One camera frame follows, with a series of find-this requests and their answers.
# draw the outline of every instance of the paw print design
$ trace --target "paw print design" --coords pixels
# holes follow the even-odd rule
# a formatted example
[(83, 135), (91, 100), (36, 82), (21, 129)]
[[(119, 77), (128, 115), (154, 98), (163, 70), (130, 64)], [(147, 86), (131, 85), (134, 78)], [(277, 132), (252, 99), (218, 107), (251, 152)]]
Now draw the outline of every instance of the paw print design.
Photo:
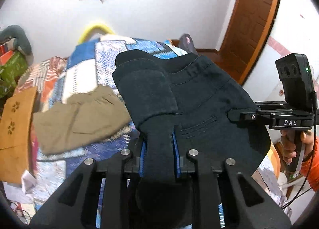
[(15, 123), (14, 122), (10, 122), (10, 125), (8, 126), (8, 134), (12, 134), (12, 132), (15, 129)]
[(17, 111), (19, 109), (19, 106), (20, 106), (20, 102), (16, 102), (13, 106), (12, 106), (12, 110), (11, 112), (14, 112)]

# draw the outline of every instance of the bed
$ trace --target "bed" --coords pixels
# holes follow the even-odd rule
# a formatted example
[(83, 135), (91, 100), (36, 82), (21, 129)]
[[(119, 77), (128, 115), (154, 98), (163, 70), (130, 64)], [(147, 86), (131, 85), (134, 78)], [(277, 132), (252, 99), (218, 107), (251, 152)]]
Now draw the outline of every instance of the bed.
[[(53, 57), (29, 67), (20, 78), (15, 93), (30, 87), (37, 87), (39, 93), (36, 110), (42, 112), (50, 109), (56, 102), (65, 103), (71, 95), (89, 92), (97, 85), (110, 86), (114, 93), (120, 97), (112, 78), (112, 73), (115, 70), (115, 57), (120, 52), (132, 49), (144, 50), (162, 59), (186, 54), (182, 49), (173, 46), (170, 40), (155, 42), (107, 34), (99, 39), (78, 45), (67, 59)], [(46, 156), (38, 147), (36, 134), (31, 126), (32, 168), (37, 184), (29, 197), (35, 209), (42, 206), (84, 159), (91, 157), (99, 161), (109, 158), (114, 153), (126, 148), (130, 139), (137, 136), (138, 131), (131, 122), (107, 140), (62, 154)], [(283, 199), (281, 192), (274, 186), (274, 183), (277, 185), (277, 179), (271, 159), (272, 154), (266, 156), (256, 172), (263, 181), (262, 187), (280, 205)], [(97, 227), (99, 227), (101, 205), (102, 198), (100, 197)]]

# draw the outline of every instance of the handheld camera device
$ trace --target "handheld camera device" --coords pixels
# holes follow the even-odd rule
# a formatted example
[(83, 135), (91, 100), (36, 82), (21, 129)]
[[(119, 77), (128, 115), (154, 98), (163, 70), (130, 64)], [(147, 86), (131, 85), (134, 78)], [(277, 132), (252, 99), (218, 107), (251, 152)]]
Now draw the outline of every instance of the handheld camera device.
[[(314, 84), (307, 57), (304, 54), (292, 53), (276, 60), (280, 81), (284, 87), (286, 102), (293, 108), (313, 113), (312, 92)], [(294, 127), (298, 119), (287, 119), (284, 125)], [(304, 158), (305, 145), (300, 140), (302, 131), (296, 131), (294, 140), (297, 156), (288, 165), (288, 170), (299, 171)]]
[(305, 55), (291, 53), (276, 60), (276, 67), (283, 83), (286, 102), (256, 102), (257, 109), (232, 109), (228, 118), (234, 122), (261, 122), (275, 130), (295, 130), (294, 138), (290, 139), (296, 144), (297, 156), (288, 165), (288, 170), (300, 171), (305, 150), (300, 135), (315, 125), (316, 92)]

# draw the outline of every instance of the green bag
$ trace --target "green bag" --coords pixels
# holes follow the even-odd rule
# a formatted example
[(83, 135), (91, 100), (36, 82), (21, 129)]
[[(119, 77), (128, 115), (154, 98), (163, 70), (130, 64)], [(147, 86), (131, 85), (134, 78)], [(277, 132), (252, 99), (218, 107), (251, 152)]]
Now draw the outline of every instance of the green bag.
[(6, 64), (0, 66), (0, 98), (14, 91), (18, 79), (27, 68), (28, 64), (19, 51), (16, 51)]

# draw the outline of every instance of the black bracket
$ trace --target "black bracket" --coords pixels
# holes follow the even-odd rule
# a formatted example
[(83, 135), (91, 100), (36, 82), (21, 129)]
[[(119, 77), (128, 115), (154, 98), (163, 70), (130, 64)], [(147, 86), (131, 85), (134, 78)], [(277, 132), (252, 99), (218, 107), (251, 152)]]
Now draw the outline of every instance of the black bracket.
[(232, 122), (256, 121), (274, 130), (307, 131), (314, 125), (315, 115), (297, 110), (286, 102), (256, 102), (256, 109), (231, 109), (227, 116)]
[[(106, 178), (101, 229), (128, 229), (127, 179), (138, 177), (142, 140), (110, 159), (87, 158), (38, 210), (30, 228), (95, 228), (98, 198)], [(220, 228), (218, 205), (223, 203), (225, 228), (288, 229), (289, 218), (264, 190), (245, 175), (244, 165), (229, 158), (190, 149), (183, 167), (193, 187), (193, 228)]]

